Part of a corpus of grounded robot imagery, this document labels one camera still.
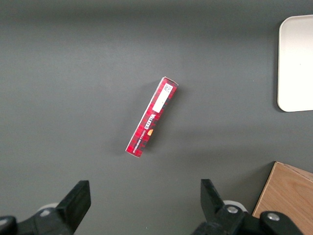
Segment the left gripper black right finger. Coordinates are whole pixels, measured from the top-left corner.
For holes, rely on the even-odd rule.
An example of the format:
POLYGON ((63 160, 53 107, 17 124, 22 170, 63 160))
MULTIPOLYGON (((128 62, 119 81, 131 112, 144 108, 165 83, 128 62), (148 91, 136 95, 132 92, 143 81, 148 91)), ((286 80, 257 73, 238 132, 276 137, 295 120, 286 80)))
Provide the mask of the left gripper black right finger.
POLYGON ((255 218, 235 204, 226 204, 209 179, 201 180, 201 208, 206 221, 194 235, 301 235, 285 214, 265 211, 255 218))

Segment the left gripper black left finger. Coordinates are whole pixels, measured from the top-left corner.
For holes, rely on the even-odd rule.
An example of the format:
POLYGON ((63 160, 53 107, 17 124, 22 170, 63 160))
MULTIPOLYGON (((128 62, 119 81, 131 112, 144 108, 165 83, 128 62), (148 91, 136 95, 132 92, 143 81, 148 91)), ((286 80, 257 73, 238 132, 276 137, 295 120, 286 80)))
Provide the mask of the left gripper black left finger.
POLYGON ((28 219, 0 217, 2 235, 73 235, 91 206, 88 180, 79 181, 60 203, 41 207, 28 219))

